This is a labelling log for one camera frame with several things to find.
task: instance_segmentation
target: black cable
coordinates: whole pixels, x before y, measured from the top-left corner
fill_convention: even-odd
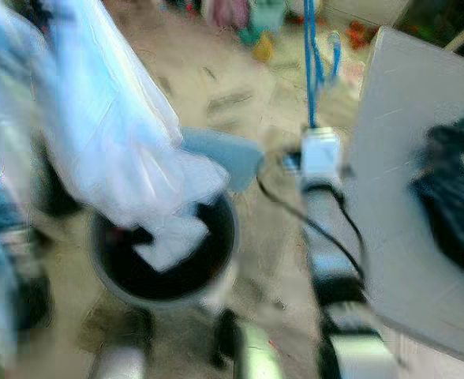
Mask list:
[[[340,241],[338,241],[333,235],[330,235],[329,233],[327,233],[318,223],[311,220],[309,217],[304,215],[302,212],[300,212],[295,207],[291,206],[289,202],[284,201],[280,197],[277,197],[272,192],[270,192],[267,189],[267,187],[265,186],[265,184],[262,182],[262,180],[261,180],[261,178],[259,176],[259,170],[258,169],[256,170],[256,182],[258,183],[258,186],[260,187],[260,191],[265,195],[266,198],[268,198],[273,203],[276,203],[277,205],[282,206],[292,216],[296,216],[298,219],[300,219],[301,221],[306,223],[309,227],[311,227],[314,231],[316,231],[317,233],[320,233],[328,241],[333,243],[339,250],[342,251],[342,253],[344,253],[346,258],[348,258],[348,260],[353,265],[355,270],[357,270],[357,273],[360,276],[360,279],[363,280],[365,278],[365,274],[364,274],[363,269],[358,264],[357,260],[353,257],[353,255],[351,255],[351,253],[348,251],[348,249]],[[328,186],[313,187],[313,189],[315,189],[315,190],[323,190],[323,189],[328,189]],[[345,202],[344,197],[339,196],[337,193],[335,193],[335,191],[333,189],[331,189],[330,192],[332,193],[332,196],[337,200],[337,202],[339,204],[339,208],[341,209],[342,214],[344,215],[344,217],[346,218],[346,220],[348,221],[350,226],[353,228],[355,234],[357,235],[357,239],[358,239],[358,242],[360,244],[361,255],[364,256],[365,255],[364,239],[363,239],[363,237],[361,235],[361,232],[358,230],[357,225],[351,219],[350,215],[348,214],[348,212],[344,208],[345,207],[345,205],[344,205],[344,202]]]

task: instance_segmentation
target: white plastic bag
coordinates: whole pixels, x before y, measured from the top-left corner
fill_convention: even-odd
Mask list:
[[[120,227],[150,231],[156,251],[141,256],[164,271],[207,233],[175,213],[223,191],[228,174],[180,149],[178,117],[100,0],[60,0],[52,10],[59,122],[47,142],[55,168],[77,200]]]

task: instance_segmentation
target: clutter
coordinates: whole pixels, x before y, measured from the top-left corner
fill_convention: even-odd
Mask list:
[[[241,30],[248,25],[249,4],[248,0],[207,0],[202,13],[212,26]]]
[[[276,35],[285,20],[286,4],[283,1],[253,0],[249,3],[249,22],[239,32],[241,41],[246,46],[254,46],[262,33],[271,32]]]
[[[160,6],[161,10],[167,10],[166,4],[171,4],[179,9],[186,10],[191,16],[196,16],[200,12],[201,3],[193,0],[165,0],[165,4]]]
[[[378,30],[380,30],[379,27],[369,28],[360,21],[351,21],[346,35],[350,37],[351,47],[358,50],[369,45]]]
[[[304,24],[304,16],[298,16],[298,15],[293,14],[293,13],[288,13],[286,15],[286,22],[288,22],[289,24],[303,25]],[[328,25],[327,21],[322,17],[317,17],[316,18],[316,24],[317,25]]]
[[[271,60],[274,54],[273,37],[270,33],[263,32],[253,48],[253,58],[258,62],[267,63]]]

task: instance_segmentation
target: gray bucket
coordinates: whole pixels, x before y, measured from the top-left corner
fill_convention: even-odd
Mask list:
[[[239,228],[234,204],[226,194],[211,206],[199,205],[197,216],[208,226],[208,236],[189,258],[160,274],[132,250],[132,232],[94,215],[90,256],[97,276],[111,293],[141,309],[205,305],[207,298],[234,282]]]

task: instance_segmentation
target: blue cable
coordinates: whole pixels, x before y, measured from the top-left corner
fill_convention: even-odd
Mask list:
[[[339,71],[339,63],[341,61],[341,39],[338,33],[332,33],[329,40],[333,40],[334,44],[334,65],[327,79],[324,74],[324,65],[321,62],[320,51],[316,44],[316,17],[313,0],[304,0],[304,37],[305,37],[305,74],[308,91],[308,113],[309,113],[309,128],[316,128],[316,112],[318,90],[325,85],[328,80],[331,84],[335,83]],[[315,78],[313,85],[312,78],[312,61],[314,58]]]
[[[308,116],[309,116],[309,127],[314,129],[316,128],[315,112],[314,112],[314,100],[312,98],[312,81],[311,81],[311,52],[309,44],[309,3],[312,0],[304,0],[304,45],[305,45],[305,76],[307,82],[307,92],[308,92]]]

